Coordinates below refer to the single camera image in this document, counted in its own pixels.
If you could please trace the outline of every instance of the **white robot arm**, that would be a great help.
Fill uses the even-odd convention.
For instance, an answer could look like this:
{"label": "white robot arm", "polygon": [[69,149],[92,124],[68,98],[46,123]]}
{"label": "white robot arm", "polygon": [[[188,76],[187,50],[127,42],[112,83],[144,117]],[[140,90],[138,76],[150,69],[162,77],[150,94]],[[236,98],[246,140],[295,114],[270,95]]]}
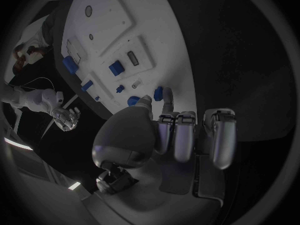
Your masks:
{"label": "white robot arm", "polygon": [[63,92],[53,89],[36,89],[24,91],[21,87],[10,87],[5,84],[2,102],[11,104],[15,108],[27,107],[33,112],[44,112],[53,117],[56,125],[63,131],[76,128],[80,118],[77,107],[66,110],[61,107],[64,101]]}

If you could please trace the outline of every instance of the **wire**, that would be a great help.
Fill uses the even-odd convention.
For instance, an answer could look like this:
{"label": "wire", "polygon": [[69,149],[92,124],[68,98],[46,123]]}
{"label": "wire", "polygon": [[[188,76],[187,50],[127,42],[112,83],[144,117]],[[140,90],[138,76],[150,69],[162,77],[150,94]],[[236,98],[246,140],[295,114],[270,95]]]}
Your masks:
{"label": "wire", "polygon": [[12,85],[12,84],[8,83],[7,81],[4,81],[4,82],[5,82],[7,85],[10,85],[10,86],[13,86],[13,87],[23,87],[23,88],[27,88],[27,89],[34,89],[34,90],[36,90],[36,88],[26,87],[26,86],[24,86],[24,85],[30,84],[30,83],[32,83],[33,81],[37,80],[37,79],[47,79],[48,81],[50,81],[50,83],[52,84],[53,90],[55,91],[55,88],[54,88],[54,85],[53,85],[52,81],[51,81],[49,78],[42,77],[42,76],[41,76],[41,77],[38,77],[38,78],[36,78],[36,79],[34,79],[34,80],[30,81],[30,82],[27,82],[27,83],[25,83],[25,84],[23,84],[23,85]]}

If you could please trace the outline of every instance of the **rectangular slot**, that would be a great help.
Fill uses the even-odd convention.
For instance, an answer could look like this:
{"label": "rectangular slot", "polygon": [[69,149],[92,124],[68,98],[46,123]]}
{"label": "rectangular slot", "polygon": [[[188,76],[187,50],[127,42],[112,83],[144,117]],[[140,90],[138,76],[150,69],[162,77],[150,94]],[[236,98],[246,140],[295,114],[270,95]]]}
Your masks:
{"label": "rectangular slot", "polygon": [[137,60],[135,54],[133,51],[129,51],[127,53],[127,56],[129,57],[130,61],[132,62],[133,66],[139,65],[139,61]]}

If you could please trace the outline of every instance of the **blue switch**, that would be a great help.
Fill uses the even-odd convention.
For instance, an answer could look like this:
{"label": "blue switch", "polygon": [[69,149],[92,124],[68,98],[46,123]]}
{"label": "blue switch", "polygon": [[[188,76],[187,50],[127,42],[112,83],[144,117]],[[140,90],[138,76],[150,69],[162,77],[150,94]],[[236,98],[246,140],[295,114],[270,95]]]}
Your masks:
{"label": "blue switch", "polygon": [[116,93],[119,94],[119,93],[121,93],[124,89],[125,89],[125,87],[124,87],[123,85],[120,85],[120,86],[116,89]]}
{"label": "blue switch", "polygon": [[127,104],[128,106],[134,106],[137,104],[138,100],[140,100],[140,98],[138,96],[131,96],[128,100],[127,100]]}
{"label": "blue switch", "polygon": [[71,56],[66,56],[62,60],[64,66],[68,69],[70,74],[75,74],[77,70],[79,69],[78,65],[74,62],[73,58]]}
{"label": "blue switch", "polygon": [[115,76],[118,76],[119,74],[121,74],[125,71],[124,67],[118,60],[115,61],[112,65],[110,65],[109,69]]}
{"label": "blue switch", "polygon": [[81,90],[85,92],[85,91],[88,90],[89,87],[92,86],[92,85],[93,85],[93,82],[92,82],[91,80],[89,80],[89,81],[81,88]]}
{"label": "blue switch", "polygon": [[157,89],[154,91],[154,100],[155,101],[161,101],[163,100],[163,88],[159,86]]}

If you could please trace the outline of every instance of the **circular hole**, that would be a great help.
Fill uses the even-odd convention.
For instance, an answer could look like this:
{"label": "circular hole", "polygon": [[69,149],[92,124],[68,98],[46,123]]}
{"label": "circular hole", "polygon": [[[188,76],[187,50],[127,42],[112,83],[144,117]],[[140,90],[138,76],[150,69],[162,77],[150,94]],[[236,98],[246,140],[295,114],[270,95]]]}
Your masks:
{"label": "circular hole", "polygon": [[85,8],[85,15],[87,16],[87,17],[90,17],[91,15],[92,15],[92,7],[91,6],[87,6],[86,8]]}

